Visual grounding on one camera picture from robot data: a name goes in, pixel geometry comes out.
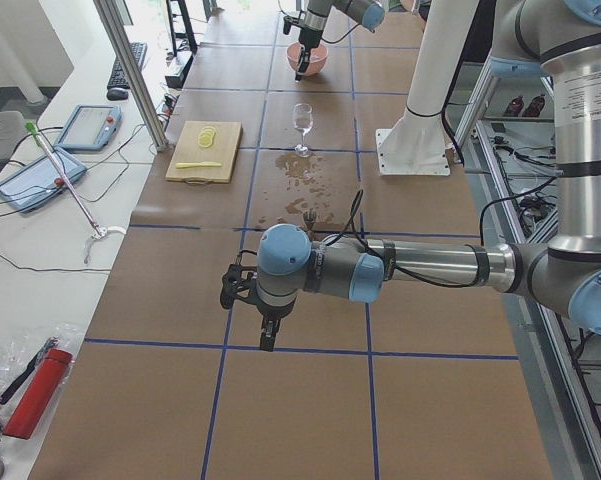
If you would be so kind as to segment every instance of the cutting board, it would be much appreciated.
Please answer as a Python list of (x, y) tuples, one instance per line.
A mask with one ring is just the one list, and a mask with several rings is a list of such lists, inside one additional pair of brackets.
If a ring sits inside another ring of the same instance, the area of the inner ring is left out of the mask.
[[(206, 126), (214, 127), (216, 134), (213, 145), (203, 148), (198, 145), (198, 136)], [(165, 178), (172, 182), (229, 183), (241, 134), (240, 122), (185, 122)], [(176, 168), (177, 163), (197, 162), (219, 162), (222, 166)]]

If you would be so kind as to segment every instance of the blue joint cap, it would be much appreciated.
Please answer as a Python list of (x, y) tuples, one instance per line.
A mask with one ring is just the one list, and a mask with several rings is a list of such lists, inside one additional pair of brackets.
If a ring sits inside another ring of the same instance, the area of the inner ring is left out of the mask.
[(491, 72), (499, 78), (546, 77), (538, 62), (491, 57)]
[(369, 5), (362, 16), (362, 26), (367, 30), (375, 30), (384, 20), (384, 8), (379, 3)]
[(269, 275), (290, 275), (300, 270), (311, 255), (311, 242), (300, 227), (279, 224), (260, 239), (258, 267)]
[(564, 3), (586, 22), (601, 26), (601, 0), (564, 0)]
[(569, 318), (601, 335), (601, 270), (580, 285), (569, 301)]
[(349, 300), (352, 302), (375, 302), (380, 295), (384, 280), (384, 264), (378, 257), (363, 253), (353, 271), (349, 287)]

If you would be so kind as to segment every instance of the red tube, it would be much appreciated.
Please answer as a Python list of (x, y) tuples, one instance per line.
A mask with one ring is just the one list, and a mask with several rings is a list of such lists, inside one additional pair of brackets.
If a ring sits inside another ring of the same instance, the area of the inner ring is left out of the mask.
[(69, 368), (73, 357), (69, 352), (52, 348), (49, 350), (29, 388), (16, 407), (3, 434), (23, 439), (31, 438), (53, 392)]

